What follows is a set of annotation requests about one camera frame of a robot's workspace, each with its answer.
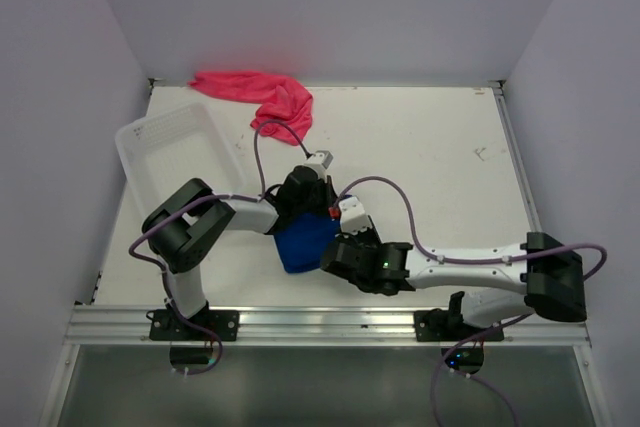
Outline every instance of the blue cloth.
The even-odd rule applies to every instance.
[[[287,229],[274,234],[284,270],[299,274],[320,267],[320,259],[340,230],[340,221],[301,214]]]

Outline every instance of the wall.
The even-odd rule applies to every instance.
[[[311,81],[504,79],[551,0],[109,0],[149,74],[264,69]]]
[[[589,331],[616,425],[637,425],[640,0],[554,0],[507,82],[546,230],[611,253]]]
[[[74,299],[90,298],[145,77],[106,0],[0,0],[0,415],[37,425]]]

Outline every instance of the purple cable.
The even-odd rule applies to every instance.
[[[133,242],[133,244],[131,244],[131,246],[129,247],[129,255],[131,257],[134,257],[134,258],[139,259],[139,260],[144,260],[146,262],[152,263],[152,264],[157,265],[158,267],[160,267],[160,270],[162,271],[162,286],[164,287],[164,291],[167,294],[167,298],[169,299],[168,300],[168,304],[173,309],[173,311],[175,312],[176,317],[178,317],[178,320],[180,322],[182,322],[184,325],[186,325],[187,327],[189,327],[191,329],[194,329],[194,330],[197,330],[199,332],[202,332],[203,334],[211,337],[211,340],[218,344],[218,353],[217,353],[216,358],[214,359],[213,362],[210,362],[209,365],[207,365],[207,367],[205,367],[203,369],[194,369],[194,370],[188,370],[187,369],[187,370],[182,371],[182,373],[184,373],[186,375],[204,374],[205,372],[209,372],[216,365],[218,365],[218,362],[220,361],[220,358],[222,357],[222,340],[212,330],[207,329],[206,327],[202,327],[200,325],[194,324],[189,319],[187,319],[184,315],[182,315],[182,313],[178,309],[178,305],[173,300],[172,295],[171,295],[171,289],[169,288],[169,284],[168,284],[168,281],[167,281],[167,267],[156,258],[149,257],[148,255],[137,253],[136,249],[138,247],[140,247],[140,245],[143,242],[145,242],[145,241],[149,240],[151,237],[153,237],[158,231],[160,231],[161,229],[164,229],[168,224],[170,224],[171,222],[175,221],[179,217],[182,217],[184,214],[186,214],[188,211],[190,211],[194,207],[197,207],[197,206],[199,206],[201,204],[204,204],[206,202],[211,202],[213,200],[222,200],[222,199],[237,199],[237,200],[244,200],[244,201],[247,201],[247,202],[258,202],[257,198],[248,197],[248,196],[245,196],[245,195],[236,195],[236,194],[220,194],[220,195],[212,194],[212,195],[207,195],[205,197],[200,197],[199,199],[196,199],[193,202],[185,205],[179,211],[171,214],[169,217],[164,219],[159,224],[154,225],[152,228],[150,228],[148,231],[146,231],[144,234],[142,234],[140,237],[138,237],[135,240],[135,242]]]
[[[267,184],[266,184],[266,181],[264,179],[264,171],[262,170],[262,162],[260,161],[260,152],[258,150],[258,135],[260,134],[260,131],[262,130],[262,128],[265,125],[268,125],[268,124],[278,124],[278,125],[284,127],[285,129],[287,129],[289,131],[289,133],[291,135],[293,135],[294,139],[296,139],[298,141],[298,145],[304,151],[304,155],[306,155],[307,158],[311,157],[311,154],[309,153],[307,148],[302,143],[302,139],[300,138],[300,136],[295,132],[295,130],[293,130],[291,127],[289,127],[285,122],[283,122],[281,120],[277,120],[277,119],[269,119],[269,120],[265,120],[264,122],[262,122],[256,128],[256,133],[253,135],[253,153],[256,156],[256,164],[258,166],[258,175],[260,176],[260,198],[264,197],[265,193],[267,192]]]
[[[415,222],[415,216],[413,215],[413,208],[411,207],[411,202],[409,201],[409,198],[407,197],[407,194],[404,192],[404,190],[402,190],[402,188],[396,184],[395,182],[393,182],[390,179],[387,179],[386,177],[380,177],[377,175],[371,175],[371,176],[367,176],[367,177],[362,177],[361,179],[358,180],[354,180],[353,182],[351,182],[349,185],[347,185],[342,192],[340,192],[340,195],[338,195],[338,198],[336,199],[335,203],[334,203],[334,207],[336,207],[338,205],[338,202],[352,189],[354,188],[356,185],[361,184],[363,182],[368,182],[371,180],[375,180],[378,182],[382,182],[384,184],[390,185],[391,187],[393,187],[396,192],[398,192],[398,194],[400,194],[400,197],[402,197],[402,200],[404,201],[404,205],[407,209],[407,214],[409,216],[409,227],[411,228],[411,237],[413,239],[413,243],[416,246],[416,249],[418,249],[418,251],[420,253],[422,253],[425,257],[427,257],[428,259],[431,260],[439,260],[436,254],[430,252],[428,249],[424,248],[422,246],[422,244],[420,243],[420,240],[418,239],[418,233],[416,231],[416,222]],[[593,249],[593,250],[597,250],[600,253],[600,260],[598,260],[598,262],[596,263],[596,265],[590,270],[588,271],[586,274],[584,274],[584,280],[588,280],[591,277],[593,277],[596,273],[598,273],[598,271],[602,268],[602,266],[605,264],[605,262],[607,261],[607,257],[608,257],[608,253],[607,250],[602,247],[601,245],[598,244],[592,244],[592,243],[579,243],[579,244],[569,244],[569,245],[564,245],[562,247],[556,247],[553,249],[548,249],[548,250],[543,250],[540,252],[535,252],[533,254],[524,254],[524,255],[517,255],[517,256],[513,256],[511,257],[511,261],[512,262],[521,262],[521,261],[526,261],[526,260],[535,260],[535,259],[541,259],[543,257],[547,257],[550,255],[557,255],[557,254],[564,254],[566,252],[570,252],[573,250],[580,250],[580,249]],[[451,264],[458,264],[458,265],[492,265],[492,264],[501,264],[503,263],[503,259],[501,257],[494,257],[494,258],[487,258],[487,259],[456,259],[456,258],[452,258],[452,257],[446,257],[444,259],[446,262],[451,263]],[[430,398],[431,398],[431,410],[433,412],[433,416],[436,420],[436,423],[438,424],[439,427],[443,427],[444,424],[442,423],[442,418],[440,416],[440,413],[438,412],[438,407],[437,407],[437,403],[436,403],[436,385],[438,383],[438,378],[440,377],[440,370],[442,369],[442,366],[446,366],[446,364],[444,363],[446,361],[446,359],[449,357],[449,355],[451,355],[456,349],[460,348],[461,346],[463,346],[464,344],[468,343],[468,342],[473,342],[474,340],[482,340],[484,339],[487,335],[492,334],[493,332],[495,332],[498,329],[503,329],[505,327],[510,327],[512,325],[517,324],[518,322],[526,319],[527,317],[529,317],[528,315],[522,315],[520,317],[516,317],[515,319],[512,319],[508,322],[505,322],[504,324],[501,324],[497,327],[490,327],[486,330],[483,330],[482,332],[479,332],[475,335],[472,335],[471,337],[468,337],[466,339],[461,340],[460,342],[458,342],[456,345],[454,345],[453,347],[451,347],[442,357],[442,363],[436,367],[432,377],[431,377],[431,388],[430,388]],[[462,373],[462,372],[458,372],[455,371],[457,374],[460,374],[462,376],[466,377],[466,374]],[[487,387],[489,390],[493,391],[496,395],[498,395],[498,397],[500,397],[502,399],[502,401],[507,405],[507,407],[509,408],[509,412],[511,412],[511,416],[513,418],[513,422],[514,425],[516,427],[520,426],[520,420],[518,419],[518,415],[513,407],[513,405],[511,404],[511,402],[509,401],[509,399],[507,398],[506,395],[504,395],[498,388],[494,387],[491,383],[487,382],[484,379],[480,379],[478,377],[470,377],[471,379],[473,379],[474,381],[478,382],[479,384],[484,385],[485,387]]]

